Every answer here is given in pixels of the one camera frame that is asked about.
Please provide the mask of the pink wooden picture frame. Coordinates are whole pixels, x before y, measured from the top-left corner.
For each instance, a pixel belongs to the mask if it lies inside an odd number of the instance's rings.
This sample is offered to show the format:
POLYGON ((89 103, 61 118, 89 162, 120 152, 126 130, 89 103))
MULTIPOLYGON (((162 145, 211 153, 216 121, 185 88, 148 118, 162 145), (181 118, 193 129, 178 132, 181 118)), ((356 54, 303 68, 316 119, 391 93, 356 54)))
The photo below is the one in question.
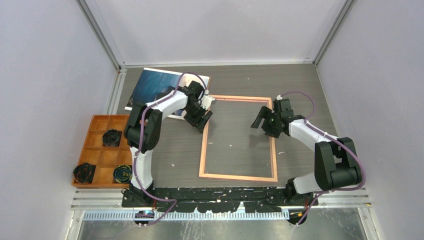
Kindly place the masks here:
MULTIPOLYGON (((210 97, 213 97, 216 101, 265 103, 268 108, 271 108, 273 105, 273 101, 270 97, 216 95, 216 94, 214 95, 211 94, 210 97)), ((271 177, 206 173, 205 172, 206 156, 207 156, 207 147, 209 144, 208 131, 209 131, 209 122, 205 125, 203 130, 203 135, 202 135, 202 145, 201 145, 201 152, 200 152, 199 174, 198 174, 200 178, 266 182, 266 183, 278 182, 276 142, 273 137, 269 137, 271 177)))

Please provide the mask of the clear acrylic sheet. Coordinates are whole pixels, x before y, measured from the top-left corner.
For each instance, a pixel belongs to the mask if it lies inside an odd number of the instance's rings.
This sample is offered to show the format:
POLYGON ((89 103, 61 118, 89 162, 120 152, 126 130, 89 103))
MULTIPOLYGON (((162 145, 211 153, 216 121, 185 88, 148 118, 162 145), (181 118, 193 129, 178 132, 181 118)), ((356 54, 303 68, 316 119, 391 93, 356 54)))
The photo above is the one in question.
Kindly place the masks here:
POLYGON ((217 100, 208 121, 204 173, 271 178, 270 137, 252 128, 265 102, 217 100))

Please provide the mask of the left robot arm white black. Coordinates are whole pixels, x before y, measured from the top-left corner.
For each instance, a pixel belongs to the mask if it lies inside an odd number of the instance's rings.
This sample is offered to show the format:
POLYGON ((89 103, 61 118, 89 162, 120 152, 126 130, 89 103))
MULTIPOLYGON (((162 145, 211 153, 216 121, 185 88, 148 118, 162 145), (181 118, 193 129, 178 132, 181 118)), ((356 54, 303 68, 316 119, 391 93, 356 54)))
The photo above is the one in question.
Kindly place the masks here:
POLYGON ((213 115, 210 107, 215 98, 197 81, 188 86, 169 87, 154 101, 134 102, 123 136, 132 156, 132 174, 129 190, 141 207, 153 202, 153 193, 148 190, 153 184, 152 156, 162 129, 162 121, 178 110, 185 111, 184 120, 203 133, 206 123, 213 115))

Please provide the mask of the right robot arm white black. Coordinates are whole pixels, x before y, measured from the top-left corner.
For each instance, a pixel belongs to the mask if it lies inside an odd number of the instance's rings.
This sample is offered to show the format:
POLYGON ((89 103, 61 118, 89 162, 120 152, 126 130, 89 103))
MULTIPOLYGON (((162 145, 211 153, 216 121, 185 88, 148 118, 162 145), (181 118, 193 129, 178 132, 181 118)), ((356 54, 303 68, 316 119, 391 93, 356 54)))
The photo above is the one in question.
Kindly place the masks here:
POLYGON ((261 128, 274 138, 284 133, 313 151, 313 172, 287 181, 284 196, 291 205, 299 205, 311 193, 339 190, 363 180, 354 142, 327 134, 304 116, 296 115, 287 98, 275 99, 273 108, 261 107, 251 128, 261 128))

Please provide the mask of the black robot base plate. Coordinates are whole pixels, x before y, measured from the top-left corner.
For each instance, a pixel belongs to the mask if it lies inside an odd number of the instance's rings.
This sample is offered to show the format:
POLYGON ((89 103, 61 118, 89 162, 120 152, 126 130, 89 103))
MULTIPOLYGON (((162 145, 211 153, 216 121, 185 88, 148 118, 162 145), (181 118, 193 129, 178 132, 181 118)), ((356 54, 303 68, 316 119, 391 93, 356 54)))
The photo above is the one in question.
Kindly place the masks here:
POLYGON ((121 190, 122 207, 153 208, 164 213, 234 213, 243 207, 246 213, 276 213, 282 207, 301 210, 315 205, 312 193, 292 195, 285 188, 260 187, 157 187, 121 190))

